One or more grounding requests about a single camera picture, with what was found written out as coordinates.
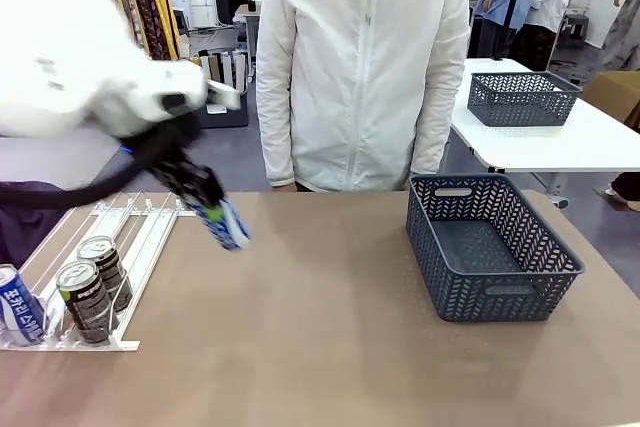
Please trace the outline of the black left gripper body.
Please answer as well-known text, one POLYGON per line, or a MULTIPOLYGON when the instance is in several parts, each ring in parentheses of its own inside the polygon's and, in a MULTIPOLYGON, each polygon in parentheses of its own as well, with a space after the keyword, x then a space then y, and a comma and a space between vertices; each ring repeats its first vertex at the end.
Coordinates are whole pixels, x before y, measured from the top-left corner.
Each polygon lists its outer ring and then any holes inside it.
POLYGON ((213 170, 194 164, 178 146, 164 152, 148 172, 187 205, 215 208, 224 199, 224 190, 213 170))

